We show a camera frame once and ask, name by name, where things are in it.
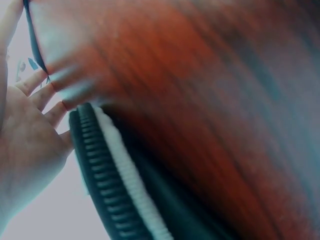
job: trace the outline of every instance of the palm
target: palm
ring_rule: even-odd
[[[0,183],[7,188],[4,202],[9,205],[6,208],[10,215],[19,210],[14,207],[23,207],[52,181],[71,149],[68,134],[60,136],[55,130],[66,113],[64,105],[58,103],[42,114],[55,93],[52,86],[47,85],[31,97],[21,90],[22,86],[25,84],[7,89],[0,132]]]

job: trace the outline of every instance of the finger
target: finger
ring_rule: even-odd
[[[58,102],[44,116],[49,121],[49,123],[56,129],[67,112],[68,111],[63,102]]]
[[[29,99],[42,112],[55,93],[56,91],[52,83],[49,83],[34,93]]]
[[[74,149],[74,144],[72,142],[72,138],[71,138],[71,133],[70,131],[66,131],[65,133],[62,133],[60,135],[60,138],[62,139],[62,141],[65,144],[66,147],[66,153],[70,154],[72,152],[72,150]]]
[[[47,73],[43,70],[37,71],[31,77],[25,81],[18,82],[15,86],[20,89],[27,97],[40,86],[40,84],[46,79]]]
[[[7,56],[8,46],[17,29],[23,9],[24,5],[22,0],[12,0],[0,22],[1,58],[6,58]]]

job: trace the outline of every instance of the wooden surface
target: wooden surface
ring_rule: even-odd
[[[317,0],[33,0],[69,108],[140,134],[244,239],[320,238]]]

